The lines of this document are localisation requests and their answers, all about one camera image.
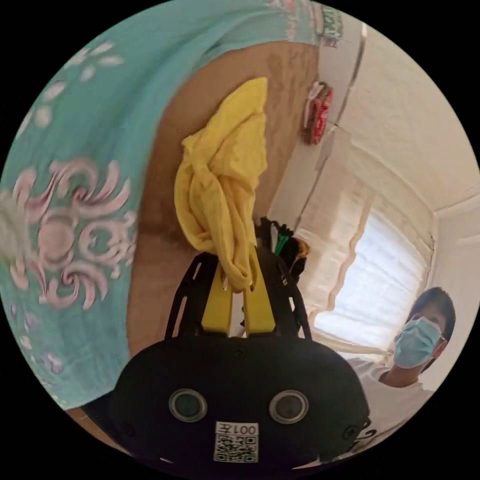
black hair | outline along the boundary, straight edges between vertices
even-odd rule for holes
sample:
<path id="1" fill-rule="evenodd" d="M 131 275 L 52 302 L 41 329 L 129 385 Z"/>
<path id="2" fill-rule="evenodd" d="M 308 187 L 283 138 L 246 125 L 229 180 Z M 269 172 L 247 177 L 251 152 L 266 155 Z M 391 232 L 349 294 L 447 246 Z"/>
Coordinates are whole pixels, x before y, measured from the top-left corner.
<path id="1" fill-rule="evenodd" d="M 413 304 L 407 322 L 416 314 L 421 312 L 425 307 L 435 305 L 438 312 L 445 318 L 445 329 L 442 332 L 443 337 L 448 342 L 452 338 L 452 333 L 455 328 L 455 307 L 450 295 L 440 288 L 435 286 L 425 290 Z"/>

ceiling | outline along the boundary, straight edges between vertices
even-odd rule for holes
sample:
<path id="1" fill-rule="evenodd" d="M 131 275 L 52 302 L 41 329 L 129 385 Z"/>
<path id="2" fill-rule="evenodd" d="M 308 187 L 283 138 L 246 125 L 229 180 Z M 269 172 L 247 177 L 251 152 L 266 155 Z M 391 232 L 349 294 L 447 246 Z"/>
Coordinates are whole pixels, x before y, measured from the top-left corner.
<path id="1" fill-rule="evenodd" d="M 339 126 L 432 211 L 480 194 L 479 167 L 452 107 L 413 59 L 371 27 Z"/>

window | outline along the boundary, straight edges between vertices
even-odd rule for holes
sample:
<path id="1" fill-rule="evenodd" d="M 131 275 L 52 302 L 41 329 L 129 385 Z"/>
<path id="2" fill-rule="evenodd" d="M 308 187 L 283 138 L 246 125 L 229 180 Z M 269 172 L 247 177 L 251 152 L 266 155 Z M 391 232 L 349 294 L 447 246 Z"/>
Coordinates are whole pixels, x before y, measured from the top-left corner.
<path id="1" fill-rule="evenodd" d="M 408 317 L 426 263 L 400 231 L 376 212 L 370 213 L 355 252 L 334 310 L 319 313 L 314 326 L 344 341 L 386 350 Z"/>

white shirt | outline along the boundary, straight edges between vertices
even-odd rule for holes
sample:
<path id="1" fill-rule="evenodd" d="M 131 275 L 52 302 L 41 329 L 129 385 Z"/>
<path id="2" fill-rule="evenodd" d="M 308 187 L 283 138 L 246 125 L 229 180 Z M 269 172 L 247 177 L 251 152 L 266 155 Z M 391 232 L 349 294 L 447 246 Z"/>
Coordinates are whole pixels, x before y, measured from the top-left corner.
<path id="1" fill-rule="evenodd" d="M 370 409 L 370 416 L 350 452 L 335 460 L 347 458 L 373 447 L 389 437 L 411 419 L 433 394 L 432 391 L 425 390 L 419 381 L 401 388 L 381 383 L 379 381 L 381 375 L 389 370 L 383 365 L 360 358 L 353 358 L 348 363 L 360 379 Z M 297 468 L 318 465 L 321 463 L 314 461 Z"/>

man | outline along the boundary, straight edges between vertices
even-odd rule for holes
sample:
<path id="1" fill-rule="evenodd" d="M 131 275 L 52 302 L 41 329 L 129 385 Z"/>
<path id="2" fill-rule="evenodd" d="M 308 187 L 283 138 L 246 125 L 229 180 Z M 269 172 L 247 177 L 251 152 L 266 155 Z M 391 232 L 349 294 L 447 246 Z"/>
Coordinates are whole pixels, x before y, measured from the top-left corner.
<path id="1" fill-rule="evenodd" d="M 455 308 L 441 288 L 424 291 L 415 301 L 402 331 L 395 337 L 391 366 L 354 358 L 349 361 L 363 386 L 370 416 L 349 457 L 380 443 L 411 419 L 434 393 L 419 376 L 445 350 L 455 326 Z M 314 467 L 319 462 L 300 468 Z"/>

